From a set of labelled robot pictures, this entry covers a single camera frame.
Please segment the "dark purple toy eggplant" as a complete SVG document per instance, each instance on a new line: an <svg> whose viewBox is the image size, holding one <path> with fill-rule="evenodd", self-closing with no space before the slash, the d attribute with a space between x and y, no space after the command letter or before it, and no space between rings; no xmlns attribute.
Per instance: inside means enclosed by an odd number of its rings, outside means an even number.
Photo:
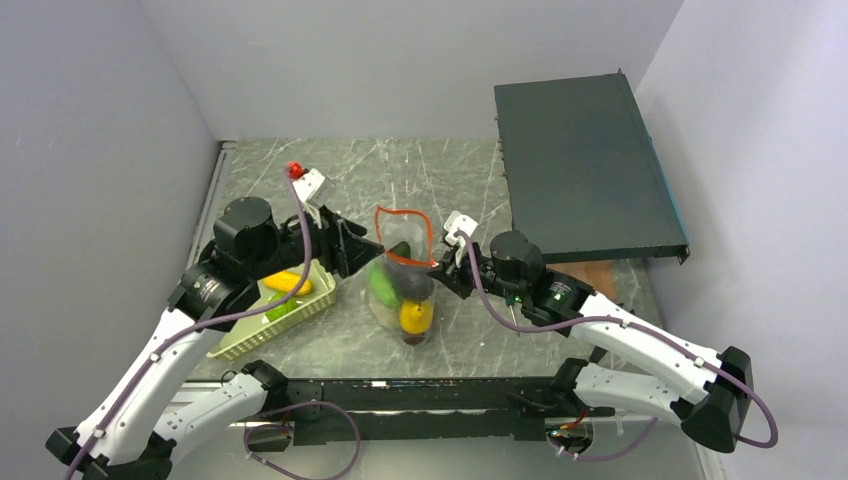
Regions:
<svg viewBox="0 0 848 480"><path fill-rule="evenodd" d="M403 300L421 302L434 293L434 281L427 275L426 268L389 263L387 274L396 293Z"/></svg>

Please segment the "green toy cucumber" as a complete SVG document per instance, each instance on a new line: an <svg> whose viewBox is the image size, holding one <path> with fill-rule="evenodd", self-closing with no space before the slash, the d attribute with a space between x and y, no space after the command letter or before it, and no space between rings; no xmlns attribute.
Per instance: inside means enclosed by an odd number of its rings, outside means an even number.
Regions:
<svg viewBox="0 0 848 480"><path fill-rule="evenodd" d="M370 264L366 271L367 288L382 306L397 310L400 300L391 279L381 264Z"/></svg>

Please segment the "dark green toy avocado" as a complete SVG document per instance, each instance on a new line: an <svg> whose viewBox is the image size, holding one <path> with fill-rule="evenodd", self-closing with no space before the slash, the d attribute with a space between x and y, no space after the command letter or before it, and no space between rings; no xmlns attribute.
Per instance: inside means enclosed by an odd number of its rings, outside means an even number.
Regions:
<svg viewBox="0 0 848 480"><path fill-rule="evenodd" d="M388 254L404 260L410 260L412 256L411 245L406 241L400 241L388 250Z"/></svg>

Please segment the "yellow toy fruit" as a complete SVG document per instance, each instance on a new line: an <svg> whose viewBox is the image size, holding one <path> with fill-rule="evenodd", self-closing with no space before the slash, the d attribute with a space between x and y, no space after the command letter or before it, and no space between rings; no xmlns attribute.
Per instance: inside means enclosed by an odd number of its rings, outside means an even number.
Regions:
<svg viewBox="0 0 848 480"><path fill-rule="evenodd" d="M404 300L399 310L400 328L408 334L426 333L432 325L434 304L430 300L415 302Z"/></svg>

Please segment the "clear zip top bag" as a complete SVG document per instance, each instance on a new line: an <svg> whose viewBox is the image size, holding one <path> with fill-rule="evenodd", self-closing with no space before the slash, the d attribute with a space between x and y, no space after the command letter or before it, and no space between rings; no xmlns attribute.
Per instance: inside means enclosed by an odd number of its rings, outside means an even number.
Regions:
<svg viewBox="0 0 848 480"><path fill-rule="evenodd" d="M403 343L430 337L435 313L433 228L419 210L379 206L374 214L378 243L385 251L365 271L364 297L377 323Z"/></svg>

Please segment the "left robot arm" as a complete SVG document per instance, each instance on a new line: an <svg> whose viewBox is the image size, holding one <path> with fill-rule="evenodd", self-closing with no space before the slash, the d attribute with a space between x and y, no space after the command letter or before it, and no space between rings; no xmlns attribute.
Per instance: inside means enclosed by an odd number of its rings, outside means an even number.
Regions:
<svg viewBox="0 0 848 480"><path fill-rule="evenodd" d="M279 417L291 402L289 381L261 360L190 405L177 411L169 406L234 321L252 314L260 280L313 263L345 278L382 251L363 226L327 208L316 218L301 213L279 224L264 199L230 202L131 367L87 419L56 429L47 450L86 479L164 479L187 453L229 424Z"/></svg>

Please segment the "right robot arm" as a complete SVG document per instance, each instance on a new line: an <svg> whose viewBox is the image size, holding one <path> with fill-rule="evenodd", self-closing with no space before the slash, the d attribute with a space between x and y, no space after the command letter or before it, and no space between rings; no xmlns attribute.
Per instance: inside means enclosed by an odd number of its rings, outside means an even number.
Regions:
<svg viewBox="0 0 848 480"><path fill-rule="evenodd" d="M538 247L516 230L497 235L489 255L468 227L446 231L443 241L450 249L428 274L458 297L477 292L493 318L516 333L556 332L639 368L615 373L589 360L565 360L550 386L560 413L590 407L639 412L678 425L720 453L755 443L741 433L758 400L747 352L734 346L719 352L669 334L587 283L547 268Z"/></svg>

